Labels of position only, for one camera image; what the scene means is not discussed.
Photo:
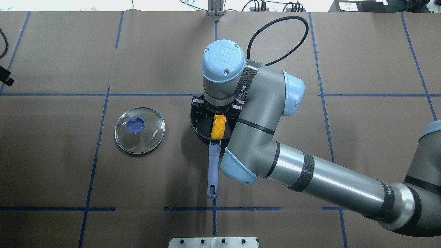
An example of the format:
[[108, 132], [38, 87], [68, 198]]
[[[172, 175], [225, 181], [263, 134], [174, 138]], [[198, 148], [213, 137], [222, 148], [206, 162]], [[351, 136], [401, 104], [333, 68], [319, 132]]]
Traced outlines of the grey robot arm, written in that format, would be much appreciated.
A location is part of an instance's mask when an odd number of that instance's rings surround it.
[[244, 102], [219, 165], [227, 177], [244, 185], [269, 179], [397, 234], [440, 235], [440, 120], [431, 122], [419, 138], [403, 182], [388, 183], [337, 165], [331, 137], [330, 161], [274, 138], [280, 119], [301, 108], [303, 80], [246, 59], [238, 44], [225, 39], [205, 48], [201, 70], [208, 112], [227, 115], [234, 100]]

